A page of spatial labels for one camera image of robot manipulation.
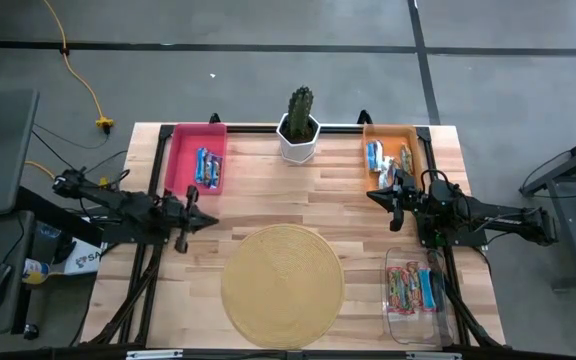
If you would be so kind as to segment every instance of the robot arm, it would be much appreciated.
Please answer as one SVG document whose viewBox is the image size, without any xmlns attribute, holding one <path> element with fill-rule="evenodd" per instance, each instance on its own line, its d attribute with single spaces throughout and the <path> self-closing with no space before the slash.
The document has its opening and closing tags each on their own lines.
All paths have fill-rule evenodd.
<svg viewBox="0 0 576 360">
<path fill-rule="evenodd" d="M 411 175 L 400 169 L 395 170 L 391 186 L 367 195 L 393 213 L 391 231 L 401 229 L 404 210 L 412 212 L 422 244 L 427 247 L 486 245 L 485 237 L 474 236 L 484 229 L 515 233 L 542 246 L 557 241 L 552 220 L 542 208 L 485 204 L 465 195 L 458 184 L 443 180 L 433 181 L 426 194 L 417 189 Z"/>
<path fill-rule="evenodd" d="M 108 243 L 163 244 L 172 228 L 181 228 L 175 249 L 185 253 L 186 236 L 219 222 L 202 213 L 196 205 L 197 188 L 188 186 L 186 204 L 175 196 L 152 197 L 144 192 L 128 192 L 99 186 L 86 180 L 84 170 L 69 169 L 55 178 L 54 192 L 65 198 L 86 199 L 109 209 L 120 220 L 104 227 Z"/>
</svg>

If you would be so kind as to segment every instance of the concrete floor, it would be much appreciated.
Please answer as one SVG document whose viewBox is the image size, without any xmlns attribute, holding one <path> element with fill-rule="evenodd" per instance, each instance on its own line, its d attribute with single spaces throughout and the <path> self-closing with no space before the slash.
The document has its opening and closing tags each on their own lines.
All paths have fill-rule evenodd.
<svg viewBox="0 0 576 360">
<path fill-rule="evenodd" d="M 405 0 L 52 2 L 71 40 L 414 45 Z M 427 46 L 576 48 L 576 0 L 417 4 Z M 41 1 L 0 0 L 0 39 L 59 37 Z M 70 59 L 117 121 L 97 151 L 45 135 L 74 165 L 125 149 L 137 121 L 206 121 L 213 112 L 228 122 L 277 121 L 302 84 L 314 90 L 313 114 L 323 122 L 352 123 L 366 108 L 378 123 L 429 123 L 416 55 L 74 51 Z M 548 205 L 525 201 L 516 189 L 534 167 L 576 144 L 576 57 L 431 56 L 429 63 L 441 123 L 458 128 L 473 194 L 486 202 Z M 56 51 L 0 49 L 0 90 L 16 88 L 40 91 L 37 123 L 80 143 L 103 140 L 89 94 Z M 28 159 L 64 169 L 34 140 Z M 93 176 L 118 173 L 123 160 Z M 51 194 L 35 169 L 26 169 L 23 184 L 73 206 Z M 508 236 L 491 245 L 489 258 L 507 343 L 576 355 L 576 291 L 550 290 L 553 280 L 576 271 L 567 244 L 541 248 Z M 33 342 L 0 337 L 0 350 L 67 345 L 91 282 L 61 279 L 43 287 L 31 312 L 43 335 Z"/>
</svg>

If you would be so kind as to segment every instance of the clear plastic container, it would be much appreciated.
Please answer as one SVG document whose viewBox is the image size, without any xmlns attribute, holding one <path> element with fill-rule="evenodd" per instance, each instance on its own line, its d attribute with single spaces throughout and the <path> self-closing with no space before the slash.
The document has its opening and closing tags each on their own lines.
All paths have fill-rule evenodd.
<svg viewBox="0 0 576 360">
<path fill-rule="evenodd" d="M 444 292 L 444 258 L 436 250 L 391 248 L 382 272 L 384 330 L 400 344 L 452 344 Z"/>
</svg>

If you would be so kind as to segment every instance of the cactus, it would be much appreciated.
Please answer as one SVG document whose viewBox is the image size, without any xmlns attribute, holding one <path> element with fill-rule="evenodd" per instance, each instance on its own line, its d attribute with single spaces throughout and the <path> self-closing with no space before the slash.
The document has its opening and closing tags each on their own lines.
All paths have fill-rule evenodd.
<svg viewBox="0 0 576 360">
<path fill-rule="evenodd" d="M 306 86 L 292 94 L 288 103 L 287 134 L 292 140 L 310 141 L 312 128 L 309 125 L 310 108 L 314 96 Z"/>
</svg>

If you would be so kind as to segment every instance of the white pot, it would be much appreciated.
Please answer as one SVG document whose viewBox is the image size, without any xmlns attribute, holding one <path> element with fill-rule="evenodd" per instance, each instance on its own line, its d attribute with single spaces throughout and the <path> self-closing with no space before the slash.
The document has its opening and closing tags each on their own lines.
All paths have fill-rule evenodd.
<svg viewBox="0 0 576 360">
<path fill-rule="evenodd" d="M 284 121 L 286 121 L 286 118 L 288 118 L 288 113 L 285 113 L 284 116 L 281 117 L 279 126 L 277 126 L 277 135 L 279 135 L 279 143 L 281 144 L 281 156 L 293 164 L 303 164 L 315 155 L 321 125 L 319 125 L 319 122 L 317 122 L 314 117 L 311 115 L 309 115 L 309 117 L 310 120 L 317 125 L 317 129 L 315 130 L 315 136 L 307 143 L 291 144 L 290 141 L 286 140 L 281 134 L 281 131 L 279 131 Z"/>
</svg>

